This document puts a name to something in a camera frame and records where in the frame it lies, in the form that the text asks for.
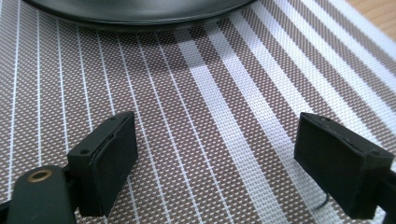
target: black plastic part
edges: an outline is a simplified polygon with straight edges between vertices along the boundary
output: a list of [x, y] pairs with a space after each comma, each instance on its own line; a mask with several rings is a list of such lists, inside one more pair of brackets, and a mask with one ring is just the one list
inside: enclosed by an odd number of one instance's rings
[[61, 167], [42, 166], [18, 178], [7, 224], [21, 223], [76, 223]]
[[255, 0], [23, 0], [50, 15], [94, 29], [159, 32], [224, 18]]
[[294, 159], [351, 218], [373, 218], [394, 156], [331, 119], [301, 113]]
[[70, 174], [70, 166], [67, 164], [64, 168], [64, 177], [66, 178], [67, 190], [69, 191], [69, 202], [73, 211], [76, 211], [81, 204], [82, 186], [77, 178], [73, 178]]
[[387, 212], [388, 223], [396, 223], [396, 174], [390, 172], [377, 188], [378, 205]]
[[10, 201], [0, 204], [0, 224], [6, 223]]
[[79, 180], [84, 217], [108, 216], [137, 160], [134, 113], [105, 120], [68, 154], [70, 175]]

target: black plate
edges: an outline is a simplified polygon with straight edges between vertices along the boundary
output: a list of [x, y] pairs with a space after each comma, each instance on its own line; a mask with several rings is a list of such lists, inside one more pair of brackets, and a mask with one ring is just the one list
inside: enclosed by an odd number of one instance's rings
[[23, 0], [66, 21], [101, 30], [148, 32], [202, 25], [255, 0]]

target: white stripe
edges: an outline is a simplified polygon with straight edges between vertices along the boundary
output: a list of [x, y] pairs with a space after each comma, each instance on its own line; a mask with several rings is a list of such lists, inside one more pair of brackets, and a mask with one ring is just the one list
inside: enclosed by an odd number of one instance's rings
[[160, 178], [158, 177], [158, 172], [157, 172], [157, 169], [156, 169], [156, 167], [155, 167], [154, 159], [153, 159], [153, 157], [152, 157], [151, 148], [150, 148], [150, 146], [149, 146], [148, 136], [146, 135], [145, 127], [144, 127], [144, 125], [143, 125], [143, 120], [142, 120], [142, 118], [140, 117], [139, 106], [138, 106], [137, 101], [136, 101], [136, 98], [135, 98], [135, 96], [134, 96], [134, 86], [133, 86], [133, 84], [132, 84], [132, 81], [131, 81], [131, 78], [130, 78], [130, 75], [129, 75], [128, 66], [126, 65], [126, 62], [125, 62], [125, 56], [124, 56], [123, 49], [122, 49], [122, 45], [121, 45], [120, 38], [119, 38], [118, 35], [117, 35], [117, 40], [118, 40], [118, 42], [119, 42], [120, 54], [121, 54], [121, 58], [122, 58], [122, 63], [123, 63], [123, 65], [124, 65], [125, 74], [126, 74], [126, 77], [127, 77], [127, 79], [128, 79], [128, 83], [129, 83], [129, 88], [130, 88], [131, 96], [132, 96], [132, 99], [134, 100], [134, 108], [135, 108], [135, 110], [136, 110], [136, 115], [137, 115], [137, 118], [139, 119], [140, 125], [142, 126], [142, 133], [143, 133], [143, 137], [145, 138], [146, 149], [147, 149], [147, 151], [148, 151], [148, 157], [149, 157], [149, 160], [150, 160], [150, 163], [151, 163], [152, 173], [154, 173], [155, 181], [157, 182], [157, 186], [158, 186], [158, 191], [160, 192], [160, 198], [161, 198], [161, 201], [162, 201], [162, 203], [163, 203], [163, 210], [165, 211], [166, 223], [172, 223], [172, 220], [171, 220], [171, 217], [170, 217], [170, 212], [169, 212], [169, 209], [168, 209], [168, 207], [167, 207], [167, 205], [166, 205], [166, 200], [165, 200], [165, 198], [163, 197], [163, 195], [164, 195], [164, 194], [163, 194], [163, 186], [161, 185]]
[[320, 35], [300, 16], [292, 5], [287, 2], [280, 4], [275, 1], [291, 22], [309, 40], [312, 46], [326, 59], [359, 97], [384, 121], [385, 125], [396, 133], [396, 115], [381, 98], [361, 79], [361, 77], [344, 62], [344, 60], [324, 41]]
[[175, 35], [192, 76], [216, 122], [261, 221], [287, 223], [276, 196], [188, 31], [179, 31]]
[[3, 0], [0, 0], [0, 21], [1, 21], [2, 9], [3, 9]]
[[99, 44], [99, 52], [100, 52], [100, 58], [102, 60], [103, 72], [105, 74], [105, 81], [106, 81], [106, 87], [107, 87], [108, 100], [110, 101], [111, 113], [114, 116], [116, 114], [116, 111], [114, 110], [113, 98], [111, 97], [110, 85], [108, 84], [106, 64], [105, 64], [105, 59], [103, 57], [102, 44], [101, 44], [101, 41], [100, 41], [100, 36], [99, 36], [99, 32], [98, 31], [96, 31], [96, 36], [97, 36], [98, 44]]
[[370, 141], [378, 144], [378, 141], [371, 131], [347, 105], [328, 80], [312, 64], [307, 56], [301, 52], [299, 47], [283, 30], [282, 26], [272, 17], [271, 13], [262, 4], [257, 4], [252, 10], [343, 124], [353, 132], [359, 133], [369, 138]]
[[343, 42], [346, 47], [352, 51], [376, 76], [384, 82], [388, 88], [396, 92], [396, 76], [394, 76], [388, 68], [379, 62], [373, 55], [364, 48], [353, 36], [344, 30], [331, 16], [329, 16], [323, 8], [315, 1], [302, 1], [318, 19], [326, 25], [326, 27]]
[[[246, 38], [248, 35], [255, 36], [251, 29], [247, 29], [249, 28], [249, 25], [246, 22], [238, 23], [238, 21], [245, 21], [240, 14], [235, 15], [235, 17], [231, 17], [231, 21], [234, 23], [234, 26], [238, 32], [244, 35], [244, 38]], [[242, 65], [237, 57], [228, 56], [232, 55], [230, 52], [233, 52], [233, 49], [228, 44], [224, 34], [214, 24], [206, 26], [206, 31], [220, 58], [224, 62], [224, 65], [227, 67], [227, 70], [233, 77], [235, 84], [238, 86], [238, 89], [241, 91], [251, 111], [253, 112], [257, 121], [260, 123], [265, 135], [268, 137], [268, 140], [274, 147], [274, 150], [284, 165], [291, 181], [293, 182], [299, 194], [302, 196], [304, 203], [310, 210], [312, 217], [318, 223], [329, 221], [331, 218], [337, 217], [336, 212], [330, 206], [326, 206], [317, 212], [312, 212], [311, 208], [318, 206], [318, 204], [322, 202], [323, 191], [318, 187], [317, 184], [315, 184], [312, 178], [301, 169], [300, 166], [295, 164], [295, 160], [293, 158], [294, 144], [291, 142], [290, 138], [282, 127], [282, 124], [276, 118], [271, 106], [269, 106], [265, 101], [262, 93], [251, 79], [244, 65]], [[261, 42], [260, 39], [256, 37], [255, 40], [248, 41], [247, 43], [250, 45], [250, 47], [257, 50], [259, 47], [258, 44]], [[268, 51], [262, 51], [260, 53], [263, 54], [262, 57], [271, 58], [271, 60], [266, 60], [263, 62], [266, 63], [264, 69], [269, 69], [266, 72], [270, 78], [277, 79], [276, 85], [280, 88], [280, 91], [284, 94], [284, 96], [290, 96], [291, 92], [297, 94], [297, 96], [301, 96], [301, 94], [295, 90], [294, 86], [286, 80], [286, 75], [277, 65], [271, 54]], [[294, 106], [292, 110], [295, 112], [296, 116], [299, 116], [300, 112], [305, 110], [312, 111], [312, 109], [309, 107], [309, 105], [307, 105], [302, 97], [296, 97], [295, 99], [289, 98], [288, 103], [290, 103], [290, 106]]]
[[243, 16], [241, 14], [235, 14], [230, 19], [235, 26], [235, 29], [247, 43], [250, 51], [266, 71], [268, 77], [271, 78], [276, 85], [276, 88], [281, 92], [286, 102], [288, 102], [288, 105], [290, 105], [294, 114], [299, 117], [302, 111], [313, 112], [311, 106], [297, 91], [288, 76], [283, 72], [283, 69], [277, 64], [276, 60], [250, 28]]
[[37, 157], [38, 166], [41, 166], [41, 102], [40, 102], [40, 13], [37, 15]]
[[160, 97], [158, 96], [157, 90], [155, 89], [154, 80], [151, 77], [151, 73], [149, 71], [149, 65], [147, 64], [147, 61], [146, 61], [145, 52], [142, 49], [142, 46], [140, 44], [140, 40], [139, 40], [138, 36], [136, 36], [136, 40], [137, 40], [140, 52], [141, 52], [142, 57], [143, 57], [143, 62], [145, 63], [146, 70], [148, 72], [148, 78], [149, 78], [149, 81], [151, 83], [151, 87], [152, 87], [152, 89], [154, 91], [154, 95], [155, 95], [155, 98], [157, 100], [158, 107], [160, 108], [161, 114], [163, 115], [163, 122], [165, 123], [166, 131], [169, 134], [169, 137], [170, 137], [170, 140], [171, 140], [171, 143], [172, 143], [172, 147], [174, 148], [174, 150], [176, 152], [178, 165], [179, 165], [179, 167], [181, 169], [181, 173], [183, 174], [184, 181], [186, 182], [186, 185], [187, 185], [187, 189], [189, 190], [189, 194], [190, 194], [190, 197], [191, 197], [191, 200], [192, 200], [192, 204], [193, 204], [194, 209], [195, 209], [195, 213], [196, 213], [196, 215], [198, 217], [199, 222], [203, 223], [202, 218], [201, 218], [201, 212], [199, 211], [198, 204], [195, 201], [195, 196], [192, 193], [192, 188], [190, 186], [190, 180], [187, 177], [186, 171], [184, 170], [183, 161], [180, 158], [180, 155], [179, 155], [179, 152], [178, 152], [178, 148], [177, 148], [177, 145], [176, 145], [175, 140], [174, 140], [174, 136], [172, 135], [172, 131], [171, 131], [170, 127], [169, 127], [169, 124], [168, 124], [168, 121], [167, 121], [167, 117], [165, 116], [165, 113], [163, 112], [163, 106], [161, 104]]
[[220, 196], [220, 198], [221, 198], [221, 202], [222, 202], [222, 204], [223, 204], [223, 206], [224, 206], [224, 208], [225, 208], [225, 211], [226, 211], [226, 213], [227, 213], [227, 217], [228, 217], [228, 219], [230, 220], [230, 222], [233, 223], [233, 216], [231, 215], [230, 210], [228, 209], [228, 205], [227, 205], [227, 203], [225, 202], [225, 198], [224, 198], [224, 196], [223, 196], [223, 194], [222, 194], [222, 192], [221, 192], [221, 189], [220, 189], [220, 187], [219, 187], [219, 182], [218, 182], [218, 180], [216, 179], [215, 173], [213, 172], [212, 166], [210, 165], [210, 161], [209, 161], [209, 159], [208, 159], [207, 156], [206, 156], [206, 152], [205, 152], [204, 146], [203, 146], [203, 144], [202, 144], [202, 142], [201, 142], [201, 139], [199, 138], [198, 132], [197, 132], [196, 129], [195, 129], [194, 123], [192, 122], [192, 119], [191, 119], [189, 110], [187, 109], [186, 104], [184, 103], [183, 97], [181, 96], [181, 93], [180, 93], [180, 91], [178, 90], [178, 86], [177, 86], [177, 83], [176, 83], [175, 78], [174, 78], [174, 76], [173, 76], [173, 73], [172, 73], [172, 71], [171, 71], [171, 69], [170, 69], [170, 67], [169, 67], [168, 60], [166, 59], [165, 54], [163, 53], [163, 46], [161, 45], [160, 41], [158, 40], [158, 36], [157, 36], [157, 35], [155, 35], [155, 38], [157, 39], [157, 43], [158, 43], [158, 45], [159, 45], [159, 47], [160, 47], [161, 55], [163, 56], [163, 60], [165, 61], [166, 68], [167, 68], [167, 70], [168, 70], [168, 72], [169, 72], [169, 75], [170, 75], [170, 77], [171, 77], [171, 79], [172, 79], [172, 82], [173, 82], [173, 84], [174, 84], [174, 86], [175, 86], [175, 89], [176, 89], [176, 91], [177, 91], [177, 96], [178, 96], [178, 98], [180, 99], [181, 104], [183, 105], [184, 112], [186, 113], [186, 116], [187, 116], [187, 118], [189, 119], [189, 123], [190, 123], [190, 125], [191, 125], [191, 128], [192, 128], [192, 130], [194, 131], [195, 138], [197, 139], [199, 148], [201, 149], [202, 155], [204, 156], [204, 159], [205, 159], [207, 168], [208, 168], [208, 170], [209, 170], [209, 173], [210, 173], [210, 175], [212, 176], [212, 178], [213, 178], [213, 180], [214, 180], [214, 182], [215, 182], [216, 189], [217, 189], [217, 191], [218, 191], [218, 193], [219, 193], [219, 196]]
[[102, 216], [102, 217], [100, 217], [100, 218], [105, 222], [105, 224], [107, 224], [107, 217]]
[[134, 208], [134, 217], [135, 217], [134, 220], [136, 221], [137, 224], [139, 224], [140, 223], [139, 214], [137, 213], [136, 201], [134, 200], [134, 191], [132, 190], [132, 181], [131, 181], [130, 175], [128, 175], [127, 180], [128, 180], [129, 194], [131, 195], [131, 204], [132, 204], [132, 207]]
[[14, 90], [12, 93], [12, 109], [11, 109], [11, 133], [9, 137], [9, 161], [8, 161], [8, 191], [7, 199], [11, 199], [12, 191], [12, 162], [14, 161], [14, 125], [15, 125], [15, 107], [17, 103], [17, 77], [18, 77], [18, 59], [20, 48], [20, 14], [21, 1], [18, 1], [18, 16], [17, 16], [17, 43], [15, 47], [15, 63], [14, 63]]
[[56, 35], [58, 42], [59, 76], [61, 80], [62, 114], [64, 116], [64, 146], [66, 149], [66, 153], [68, 153], [70, 149], [69, 149], [69, 140], [67, 137], [66, 106], [64, 104], [64, 71], [62, 69], [62, 53], [61, 53], [61, 38], [59, 36], [59, 20], [56, 20]]
[[352, 24], [354, 24], [362, 33], [367, 35], [373, 43], [384, 50], [388, 56], [396, 61], [396, 45], [395, 42], [380, 29], [364, 18], [353, 6], [348, 2], [339, 0], [329, 0], [333, 7], [337, 8]]
[[93, 128], [92, 128], [92, 119], [91, 119], [91, 111], [90, 111], [90, 101], [88, 100], [88, 90], [87, 90], [87, 84], [85, 82], [84, 61], [82, 59], [81, 40], [79, 39], [78, 26], [76, 26], [76, 29], [77, 29], [78, 52], [79, 52], [79, 60], [81, 65], [82, 83], [84, 85], [85, 104], [87, 106], [88, 124], [90, 125], [90, 132], [92, 132]]

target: table surface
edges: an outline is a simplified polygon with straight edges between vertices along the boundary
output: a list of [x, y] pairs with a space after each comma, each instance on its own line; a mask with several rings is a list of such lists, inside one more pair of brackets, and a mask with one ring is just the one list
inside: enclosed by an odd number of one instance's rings
[[347, 0], [364, 17], [396, 41], [396, 1]]
[[396, 153], [396, 44], [347, 2], [261, 0], [144, 35], [0, 9], [0, 203], [126, 110], [139, 161], [111, 215], [79, 223], [349, 223], [334, 200], [313, 210], [325, 195], [293, 159], [301, 112]]

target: woven placemat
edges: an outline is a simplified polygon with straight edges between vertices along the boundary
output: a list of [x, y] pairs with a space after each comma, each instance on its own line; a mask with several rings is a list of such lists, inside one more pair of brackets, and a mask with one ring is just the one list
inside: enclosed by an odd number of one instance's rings
[[0, 9], [0, 203], [126, 110], [139, 161], [110, 217], [79, 223], [351, 222], [334, 200], [313, 209], [326, 196], [293, 159], [300, 112], [396, 153], [396, 45], [344, 1], [261, 0], [145, 35]]

